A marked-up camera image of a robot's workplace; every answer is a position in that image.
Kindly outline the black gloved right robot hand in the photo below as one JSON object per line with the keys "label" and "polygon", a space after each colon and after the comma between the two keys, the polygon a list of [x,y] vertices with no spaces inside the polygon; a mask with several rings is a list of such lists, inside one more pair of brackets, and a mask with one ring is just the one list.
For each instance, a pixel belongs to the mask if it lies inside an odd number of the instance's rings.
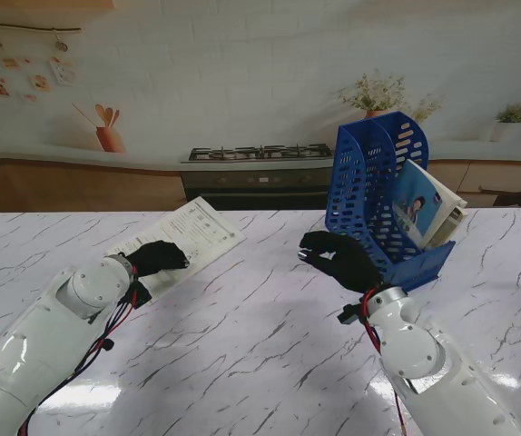
{"label": "black gloved right robot hand", "polygon": [[367,251],[347,235],[305,233],[300,241],[300,259],[353,292],[365,294],[383,282]]}

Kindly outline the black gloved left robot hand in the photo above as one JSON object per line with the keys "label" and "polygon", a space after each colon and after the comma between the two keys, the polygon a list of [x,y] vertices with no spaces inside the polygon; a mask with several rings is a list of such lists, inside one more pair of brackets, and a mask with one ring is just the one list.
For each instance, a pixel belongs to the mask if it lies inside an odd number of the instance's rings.
{"label": "black gloved left robot hand", "polygon": [[175,244],[155,241],[142,245],[138,250],[123,257],[133,266],[138,277],[150,276],[161,271],[186,269],[190,262]]}

